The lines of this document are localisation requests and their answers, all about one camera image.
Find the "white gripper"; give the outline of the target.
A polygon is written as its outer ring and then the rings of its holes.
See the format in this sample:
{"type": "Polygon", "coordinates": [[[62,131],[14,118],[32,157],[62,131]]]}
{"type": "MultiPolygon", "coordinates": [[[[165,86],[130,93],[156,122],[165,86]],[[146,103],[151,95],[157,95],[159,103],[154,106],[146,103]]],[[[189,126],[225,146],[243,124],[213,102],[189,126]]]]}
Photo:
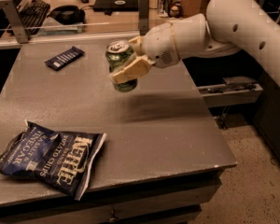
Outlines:
{"type": "Polygon", "coordinates": [[[179,56],[175,48],[172,28],[173,25],[166,22],[153,27],[143,37],[138,35],[131,38],[129,44],[138,56],[129,64],[113,71],[110,75],[112,82],[121,84],[140,78],[146,75],[154,64],[158,68],[176,65],[179,56]]]}

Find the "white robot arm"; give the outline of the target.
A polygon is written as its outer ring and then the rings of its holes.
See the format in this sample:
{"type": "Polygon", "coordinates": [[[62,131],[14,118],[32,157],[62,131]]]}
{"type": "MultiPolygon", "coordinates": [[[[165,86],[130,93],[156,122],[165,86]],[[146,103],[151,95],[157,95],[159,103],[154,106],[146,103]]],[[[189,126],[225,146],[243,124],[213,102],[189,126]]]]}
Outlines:
{"type": "Polygon", "coordinates": [[[242,49],[280,87],[280,25],[254,0],[210,0],[206,13],[151,28],[129,41],[132,58],[116,68],[115,84],[190,57],[216,58],[242,49]]]}

